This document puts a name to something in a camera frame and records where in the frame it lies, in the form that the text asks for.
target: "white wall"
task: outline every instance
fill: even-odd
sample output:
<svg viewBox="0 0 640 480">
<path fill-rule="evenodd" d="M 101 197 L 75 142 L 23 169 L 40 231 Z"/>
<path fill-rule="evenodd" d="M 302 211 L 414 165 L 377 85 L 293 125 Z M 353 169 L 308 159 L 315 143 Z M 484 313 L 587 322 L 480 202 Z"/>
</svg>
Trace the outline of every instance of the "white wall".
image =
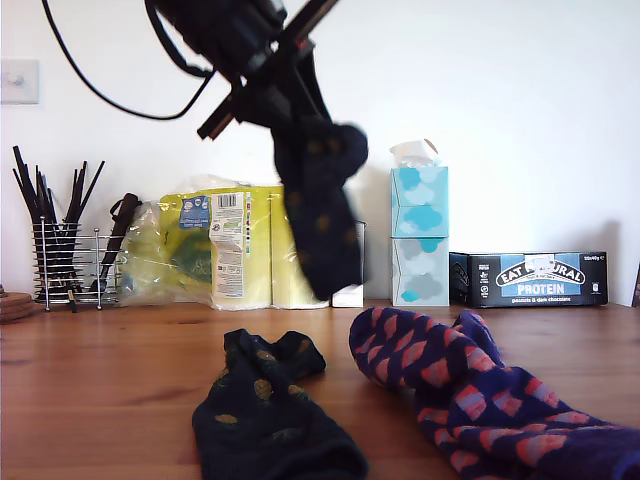
<svg viewBox="0 0 640 480">
<path fill-rule="evenodd" d="M 104 92 L 172 112 L 197 85 L 166 58 L 142 3 L 51 0 L 72 53 Z M 223 81 L 181 121 L 128 117 L 80 84 L 38 0 L 2 0 L 2 9 L 3 55 L 37 58 L 42 73 L 40 105 L 2 107 L 7 287 L 31 290 L 13 144 L 48 173 L 65 205 L 73 167 L 107 161 L 84 217 L 89 226 L 108 227 L 106 210 L 122 193 L 157 198 L 192 174 L 277 179 L 265 131 L 234 125 L 215 143 L 196 136 L 225 95 Z M 611 299 L 630 303 L 640 260 L 639 22 L 636 0 L 338 4 L 313 38 L 330 110 L 369 136 L 368 165 L 349 184 L 368 222 L 369 297 L 386 296 L 389 284 L 388 148 L 427 136 L 451 166 L 453 249 L 605 249 Z"/>
</svg>

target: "wooden tabletop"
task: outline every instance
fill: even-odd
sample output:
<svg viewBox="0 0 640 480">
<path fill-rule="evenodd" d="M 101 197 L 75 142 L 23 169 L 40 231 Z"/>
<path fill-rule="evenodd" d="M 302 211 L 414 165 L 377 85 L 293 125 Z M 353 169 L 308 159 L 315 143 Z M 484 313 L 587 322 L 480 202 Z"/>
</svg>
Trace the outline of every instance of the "wooden tabletop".
<svg viewBox="0 0 640 480">
<path fill-rule="evenodd" d="M 423 309 L 450 324 L 460 308 Z M 197 305 L 62 310 L 2 327 L 2 478 L 199 479 L 191 415 L 237 328 L 311 336 L 328 369 L 302 385 L 354 438 L 372 480 L 456 479 L 408 399 L 358 371 L 347 340 L 358 310 L 218 312 Z M 640 309 L 481 312 L 510 365 L 574 408 L 640 428 Z"/>
</svg>

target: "light switch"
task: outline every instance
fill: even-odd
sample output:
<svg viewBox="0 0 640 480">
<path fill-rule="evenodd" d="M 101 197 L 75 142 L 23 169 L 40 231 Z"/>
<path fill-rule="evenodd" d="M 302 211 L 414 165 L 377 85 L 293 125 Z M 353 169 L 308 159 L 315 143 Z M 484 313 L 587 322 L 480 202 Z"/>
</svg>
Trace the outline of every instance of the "light switch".
<svg viewBox="0 0 640 480">
<path fill-rule="evenodd" d="M 2 60 L 2 103 L 34 105 L 40 102 L 37 60 Z"/>
</svg>

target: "metal wire basket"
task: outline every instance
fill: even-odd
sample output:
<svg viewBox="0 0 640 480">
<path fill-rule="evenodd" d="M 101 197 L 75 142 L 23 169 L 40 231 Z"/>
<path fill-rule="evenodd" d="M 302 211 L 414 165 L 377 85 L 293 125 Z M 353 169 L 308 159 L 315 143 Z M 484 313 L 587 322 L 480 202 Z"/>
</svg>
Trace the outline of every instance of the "metal wire basket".
<svg viewBox="0 0 640 480">
<path fill-rule="evenodd" d="M 93 304 L 101 310 L 118 302 L 120 262 L 111 269 L 100 262 L 113 237 L 100 235 L 98 228 L 93 235 L 82 235 L 80 229 L 79 223 L 45 223 L 44 217 L 33 225 L 34 301 L 46 311 L 52 304 Z"/>
</svg>

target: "stacked tissue boxes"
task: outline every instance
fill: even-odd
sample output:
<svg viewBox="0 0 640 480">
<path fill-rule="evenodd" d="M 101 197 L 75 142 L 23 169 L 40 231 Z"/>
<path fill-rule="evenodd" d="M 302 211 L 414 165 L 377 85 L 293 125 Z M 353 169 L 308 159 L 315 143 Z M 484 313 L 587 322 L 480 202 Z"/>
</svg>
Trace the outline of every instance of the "stacked tissue boxes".
<svg viewBox="0 0 640 480">
<path fill-rule="evenodd" d="M 391 171 L 394 306 L 449 305 L 449 170 Z"/>
</svg>

